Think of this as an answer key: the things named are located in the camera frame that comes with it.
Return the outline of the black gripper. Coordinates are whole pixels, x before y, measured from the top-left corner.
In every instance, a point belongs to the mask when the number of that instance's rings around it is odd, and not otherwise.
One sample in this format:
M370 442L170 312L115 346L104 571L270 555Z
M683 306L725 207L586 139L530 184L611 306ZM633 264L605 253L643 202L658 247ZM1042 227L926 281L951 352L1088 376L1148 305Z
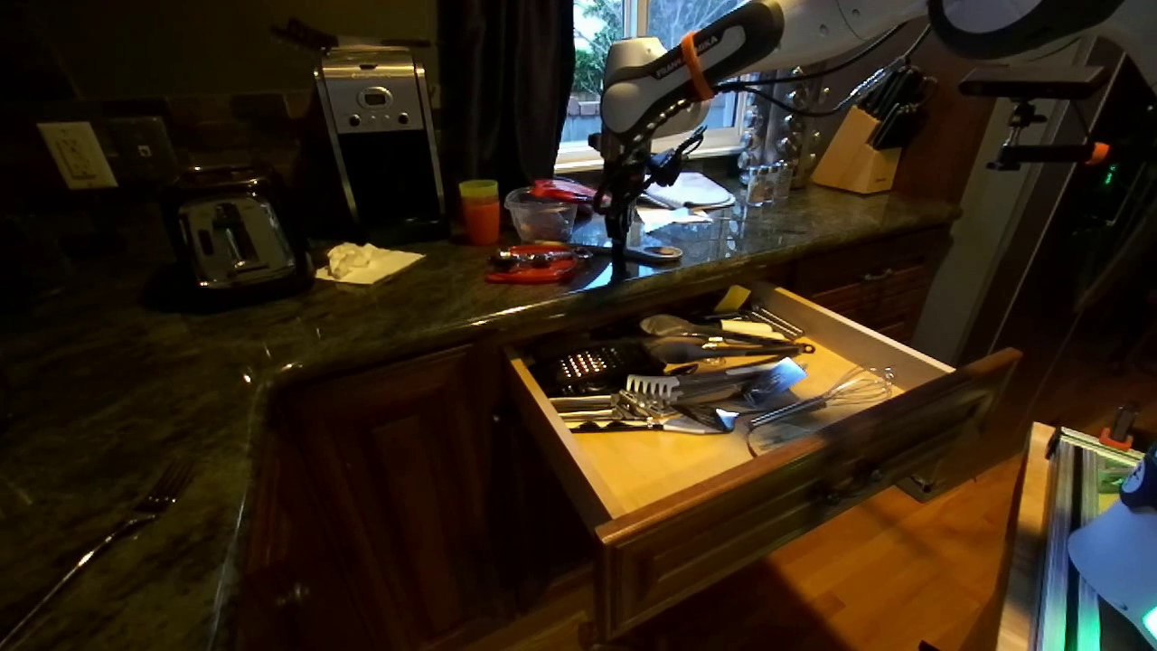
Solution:
M683 161L692 160L692 152L701 139L704 139L701 127L695 127L692 132L681 132L675 143L665 148L665 152L654 152L650 143L608 139L593 208L602 208L602 215L605 215L605 235L608 235L608 258L611 261L620 258L620 249L627 258L633 249L633 243L638 243L638 199L650 184L671 189L683 173Z

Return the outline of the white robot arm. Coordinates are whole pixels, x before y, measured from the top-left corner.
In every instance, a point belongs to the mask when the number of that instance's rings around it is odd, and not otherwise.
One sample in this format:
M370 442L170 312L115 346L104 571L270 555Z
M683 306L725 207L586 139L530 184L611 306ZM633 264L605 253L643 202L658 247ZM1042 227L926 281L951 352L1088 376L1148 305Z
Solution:
M608 53L597 132L611 258L631 258L633 202L648 189L658 132L692 130L701 103L743 73L853 53L910 16L926 16L963 56L1016 56L1096 33L1142 74L1157 67L1157 0L745 0L672 50L658 41L621 41Z

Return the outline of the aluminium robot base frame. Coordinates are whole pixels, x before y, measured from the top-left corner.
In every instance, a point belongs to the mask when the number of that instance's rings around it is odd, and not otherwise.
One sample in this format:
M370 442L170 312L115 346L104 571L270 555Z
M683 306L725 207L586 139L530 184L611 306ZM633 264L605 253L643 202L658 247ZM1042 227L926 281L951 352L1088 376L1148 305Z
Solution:
M997 651L1157 651L1155 455L1035 422Z

